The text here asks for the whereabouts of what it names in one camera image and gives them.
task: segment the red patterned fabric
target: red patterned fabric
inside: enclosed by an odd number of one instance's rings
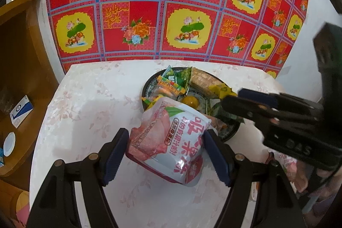
[[[65,72],[75,63],[180,59],[262,69],[273,77],[308,0],[47,0]]]

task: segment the white tablecloth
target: white tablecloth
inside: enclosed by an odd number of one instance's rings
[[[120,127],[130,131],[140,125],[142,88],[150,76],[168,65],[194,66],[212,73],[235,92],[242,87],[266,93],[283,91],[270,75],[243,66],[176,60],[73,65],[48,106],[39,132],[31,170],[30,206],[55,160],[83,160],[111,141]],[[248,121],[228,143],[236,153],[264,162],[266,147],[261,141],[260,131]],[[115,180],[104,191],[120,228],[211,228],[229,189],[217,178],[210,160],[199,183],[187,187],[169,183],[124,157]],[[76,196],[82,226],[90,227],[80,183],[76,183]],[[249,227],[254,205],[248,204],[243,227]]]

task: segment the wooden cabinet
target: wooden cabinet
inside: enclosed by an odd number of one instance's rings
[[[34,106],[17,129],[9,115],[0,112],[3,139],[9,132],[16,136],[14,150],[0,168],[0,179],[5,177],[9,183],[11,175],[32,154],[47,106],[58,87],[40,34],[36,5],[37,0],[14,0],[0,8],[0,88],[7,87],[14,104],[27,95]],[[28,185],[20,187],[28,190]]]

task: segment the pink snack package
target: pink snack package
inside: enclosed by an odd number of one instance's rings
[[[160,98],[133,128],[126,156],[160,177],[187,184],[202,169],[202,135],[211,120],[197,110]]]
[[[295,180],[295,177],[297,174],[297,160],[296,159],[288,155],[285,155],[283,153],[279,153],[273,149],[269,149],[266,163],[268,163],[268,161],[271,159],[275,159],[276,161],[280,163],[280,165],[284,169],[284,172],[290,182],[293,182]]]

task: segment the floral tablecloth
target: floral tablecloth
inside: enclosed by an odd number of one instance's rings
[[[308,0],[47,0],[65,72],[75,63],[177,59],[242,65],[274,77]]]
[[[39,132],[35,147],[30,206],[57,159],[83,160],[113,139],[120,127],[140,125],[141,91],[154,73],[171,66],[194,66],[233,88],[278,93],[282,87],[262,70],[244,66],[175,60],[134,60],[73,65],[59,85]],[[242,124],[228,141],[235,152],[264,162],[266,147],[252,123]],[[120,228],[213,227],[229,188],[217,178],[208,157],[198,184],[172,184],[124,156],[115,180],[104,188]],[[89,227],[80,183],[76,183],[78,210],[83,227]],[[249,227],[255,203],[248,204],[243,227]]]

